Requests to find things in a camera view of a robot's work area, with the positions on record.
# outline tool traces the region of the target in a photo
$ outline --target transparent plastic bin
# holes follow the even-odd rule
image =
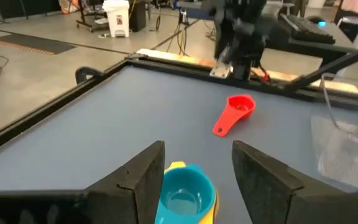
[[[344,190],[358,191],[358,111],[333,108],[332,96],[327,91],[328,78],[324,75],[320,87],[326,106],[316,107],[311,118],[313,148],[316,153],[319,174],[336,182]],[[335,78],[348,83],[352,91],[358,91],[358,80]]]

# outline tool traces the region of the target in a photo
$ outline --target blue table surface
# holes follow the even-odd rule
[[[225,138],[212,128],[226,98],[248,93],[254,114]],[[322,104],[127,67],[0,147],[0,190],[84,189],[156,140],[166,166],[198,164],[217,188],[218,223],[251,223],[234,176],[233,140],[241,140],[320,179],[311,117]]]

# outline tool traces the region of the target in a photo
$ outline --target red scoop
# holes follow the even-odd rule
[[[255,102],[250,95],[229,96],[213,133],[220,137],[225,136],[238,120],[248,118],[254,109]]]

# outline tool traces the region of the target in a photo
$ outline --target floor mat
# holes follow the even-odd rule
[[[76,47],[55,40],[20,34],[2,36],[0,37],[0,44],[48,55],[60,54]]]

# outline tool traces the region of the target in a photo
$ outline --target blue cup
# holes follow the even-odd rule
[[[173,163],[164,174],[155,223],[213,223],[217,202],[213,184],[200,167]]]

